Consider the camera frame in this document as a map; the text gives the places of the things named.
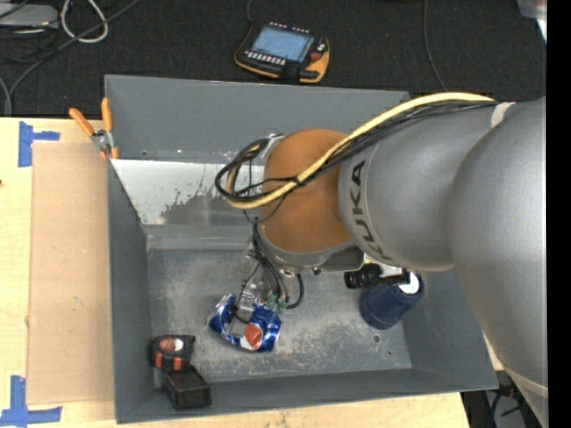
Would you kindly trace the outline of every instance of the tape measure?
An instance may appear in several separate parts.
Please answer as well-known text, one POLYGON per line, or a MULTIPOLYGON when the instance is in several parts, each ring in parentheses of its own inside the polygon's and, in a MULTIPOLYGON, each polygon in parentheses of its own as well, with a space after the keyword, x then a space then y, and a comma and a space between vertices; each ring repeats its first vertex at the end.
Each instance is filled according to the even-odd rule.
POLYGON ((164 334, 149 344, 151 366, 163 371, 186 371, 191 367, 195 337, 188 334, 164 334))

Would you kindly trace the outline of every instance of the crushed soda can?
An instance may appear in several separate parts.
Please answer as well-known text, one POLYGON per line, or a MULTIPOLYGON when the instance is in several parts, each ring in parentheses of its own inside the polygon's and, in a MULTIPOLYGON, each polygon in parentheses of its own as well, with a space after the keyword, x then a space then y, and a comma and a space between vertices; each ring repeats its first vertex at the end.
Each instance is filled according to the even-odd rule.
POLYGON ((282 325, 277 312, 267 309, 258 300, 254 302, 250 322, 242 335, 228 334, 229 325, 236 305, 236 296, 229 293, 222 297, 207 323, 211 330, 220 334, 228 342, 251 352, 269 352, 274 348, 282 325))

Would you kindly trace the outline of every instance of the gray bin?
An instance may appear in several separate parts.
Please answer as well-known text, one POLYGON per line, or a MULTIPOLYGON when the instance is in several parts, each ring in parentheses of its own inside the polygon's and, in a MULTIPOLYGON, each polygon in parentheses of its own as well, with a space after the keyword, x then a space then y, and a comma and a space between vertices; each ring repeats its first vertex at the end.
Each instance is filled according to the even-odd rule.
POLYGON ((359 294, 338 273, 306 278, 305 301, 281 316, 268 354, 206 326, 222 295, 239 290, 250 233, 216 195, 217 167, 270 133, 350 133, 407 93, 109 75, 105 94, 120 148, 108 166, 119 423, 497 387, 453 271, 424 275, 424 297, 386 331, 360 318, 359 294), (196 337, 193 364, 211 406, 176 410, 161 391, 147 346, 166 333, 196 337))

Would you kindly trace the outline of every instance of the bin floor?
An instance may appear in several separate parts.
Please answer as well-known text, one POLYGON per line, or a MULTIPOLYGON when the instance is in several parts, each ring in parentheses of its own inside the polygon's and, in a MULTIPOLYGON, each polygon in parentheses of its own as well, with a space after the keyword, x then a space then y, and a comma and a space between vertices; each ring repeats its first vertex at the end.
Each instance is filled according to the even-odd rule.
POLYGON ((193 363, 207 381, 411 367, 401 325, 386 331, 367 325, 359 313, 360 291, 347 289, 343 273, 336 272, 304 276, 304 301, 280 316, 271 352, 226 342, 206 321, 224 294, 240 290, 242 258, 241 251, 220 250, 148 254, 153 335, 193 334, 193 363))

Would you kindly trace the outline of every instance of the black mat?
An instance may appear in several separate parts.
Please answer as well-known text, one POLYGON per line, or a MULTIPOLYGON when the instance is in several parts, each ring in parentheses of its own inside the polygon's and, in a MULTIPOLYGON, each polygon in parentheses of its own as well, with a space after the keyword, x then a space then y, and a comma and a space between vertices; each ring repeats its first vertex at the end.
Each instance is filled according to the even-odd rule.
MULTIPOLYGON (((133 1, 96 0, 107 17, 133 1)), ((76 106, 99 119, 107 73, 264 82, 233 60, 249 29, 248 1, 140 0, 110 23, 104 41, 69 43, 36 67, 34 61, 70 37, 4 33, 0 78, 13 89, 12 115, 67 117, 76 106)), ((63 0, 30 2, 59 11, 63 0)), ((446 89, 506 101, 546 95, 547 46, 516 0, 252 0, 250 14, 327 34, 331 62, 320 86, 412 96, 446 89)), ((67 21, 78 34, 99 19, 78 0, 67 21)))

